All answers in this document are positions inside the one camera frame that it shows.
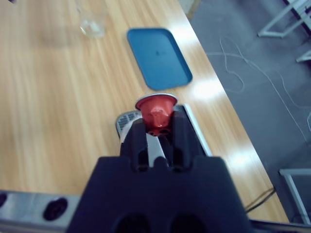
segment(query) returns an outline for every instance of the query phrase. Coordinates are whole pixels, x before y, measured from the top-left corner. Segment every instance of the blue tray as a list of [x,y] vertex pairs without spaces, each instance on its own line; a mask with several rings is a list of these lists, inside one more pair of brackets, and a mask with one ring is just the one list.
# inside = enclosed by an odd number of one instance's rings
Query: blue tray
[[170,31],[164,28],[130,29],[127,40],[151,89],[170,89],[187,85],[192,80],[191,71]]

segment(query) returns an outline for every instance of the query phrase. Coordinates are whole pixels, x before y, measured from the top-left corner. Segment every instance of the black hole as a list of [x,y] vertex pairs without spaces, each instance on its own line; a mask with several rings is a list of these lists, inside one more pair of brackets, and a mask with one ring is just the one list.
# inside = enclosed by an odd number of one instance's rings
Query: black hole
[[181,167],[181,166],[175,166],[175,167],[173,168],[173,171],[174,171],[174,172],[183,172],[183,171],[184,171],[184,168]]
[[6,193],[0,193],[0,208],[5,204],[8,195]]
[[173,164],[174,164],[174,166],[183,166],[184,165],[183,152],[178,148],[174,148]]
[[143,214],[129,214],[117,225],[115,233],[150,233],[150,224]]
[[203,223],[195,215],[177,216],[171,227],[171,233],[205,233]]
[[139,166],[148,166],[149,165],[149,159],[148,159],[148,152],[147,152],[147,150],[142,150],[138,154],[138,164],[139,164]]
[[168,130],[161,130],[160,133],[162,133],[162,134],[168,134],[168,133],[170,133],[170,131],[168,131]]
[[47,221],[53,221],[58,219],[66,211],[68,207],[68,201],[65,198],[60,198],[51,201],[45,211],[43,217]]
[[139,165],[137,170],[139,172],[144,172],[144,171],[148,171],[149,166],[148,165]]

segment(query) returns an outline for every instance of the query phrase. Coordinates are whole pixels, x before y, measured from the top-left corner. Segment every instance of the clear drinking glass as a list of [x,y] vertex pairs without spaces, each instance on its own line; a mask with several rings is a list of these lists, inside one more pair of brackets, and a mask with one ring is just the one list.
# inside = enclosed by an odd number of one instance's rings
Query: clear drinking glass
[[80,28],[90,37],[105,35],[107,5],[104,0],[76,0],[77,10],[80,16]]

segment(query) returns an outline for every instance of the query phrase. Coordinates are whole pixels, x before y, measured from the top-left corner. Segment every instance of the wood grain surface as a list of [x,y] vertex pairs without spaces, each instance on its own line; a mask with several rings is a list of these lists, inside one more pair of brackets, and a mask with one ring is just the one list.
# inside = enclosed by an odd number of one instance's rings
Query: wood grain surface
[[[173,33],[193,81],[165,92],[190,105],[243,204],[271,188],[177,0],[106,3],[106,36],[91,39],[74,0],[0,1],[0,189],[81,194],[97,159],[119,155],[117,116],[153,93],[126,39],[133,27]],[[276,194],[250,216],[288,221]]]

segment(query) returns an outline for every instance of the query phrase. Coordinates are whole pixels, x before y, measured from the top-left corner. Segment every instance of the gray carpet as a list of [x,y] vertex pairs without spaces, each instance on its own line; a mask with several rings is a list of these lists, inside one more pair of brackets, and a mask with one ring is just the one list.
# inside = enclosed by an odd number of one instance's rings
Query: gray carpet
[[[282,0],[202,0],[191,25],[206,53],[221,52],[219,40],[224,37],[225,52],[238,54],[235,45],[225,37],[231,38],[243,55],[270,77],[301,128],[305,138],[272,84],[261,72],[249,67],[242,59],[228,57],[228,69],[236,72],[245,83],[242,92],[232,93],[228,90],[239,91],[242,88],[241,81],[226,72],[223,56],[208,55],[276,187],[289,220],[294,217],[293,221],[301,222],[289,190],[278,171],[281,168],[311,168],[311,132],[306,121],[311,111],[311,66],[310,63],[295,62],[297,57],[311,49],[311,40],[302,27],[284,39],[257,37],[260,29],[285,6]],[[296,19],[289,13],[273,29],[282,31],[292,22],[296,22]],[[310,108],[294,106],[283,88],[278,72],[283,76],[294,102],[309,105]],[[311,212],[311,176],[298,177],[294,181],[307,211]]]

